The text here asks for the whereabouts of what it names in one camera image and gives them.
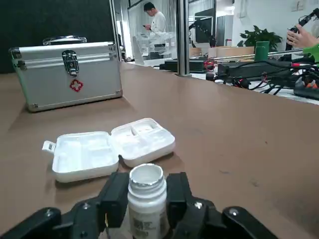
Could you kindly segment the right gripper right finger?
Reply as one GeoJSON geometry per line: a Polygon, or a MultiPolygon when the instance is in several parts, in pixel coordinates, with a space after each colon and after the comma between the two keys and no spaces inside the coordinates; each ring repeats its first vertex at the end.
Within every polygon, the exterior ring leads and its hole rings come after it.
{"type": "Polygon", "coordinates": [[[246,209],[226,207],[219,212],[212,201],[192,195],[185,172],[166,178],[167,219],[173,239],[276,239],[246,209]]]}

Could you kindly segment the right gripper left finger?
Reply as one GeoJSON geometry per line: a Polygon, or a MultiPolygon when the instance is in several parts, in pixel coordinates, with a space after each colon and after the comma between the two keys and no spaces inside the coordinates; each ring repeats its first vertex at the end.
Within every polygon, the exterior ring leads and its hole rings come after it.
{"type": "Polygon", "coordinates": [[[98,196],[77,202],[70,211],[42,208],[1,235],[2,239],[97,239],[119,228],[128,205],[129,174],[112,173],[98,196]]]}

